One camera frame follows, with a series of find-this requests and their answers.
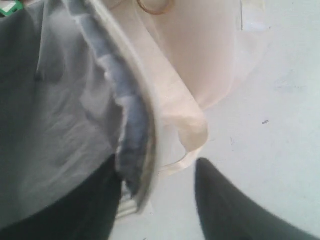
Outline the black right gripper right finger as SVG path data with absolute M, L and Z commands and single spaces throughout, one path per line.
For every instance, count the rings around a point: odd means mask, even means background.
M 195 200 L 207 240 L 314 240 L 236 188 L 207 158 L 195 164 Z

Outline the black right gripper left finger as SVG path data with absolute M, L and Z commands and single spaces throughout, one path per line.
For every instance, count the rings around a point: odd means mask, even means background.
M 31 217 L 0 231 L 2 240 L 107 240 L 121 200 L 115 155 L 79 187 Z

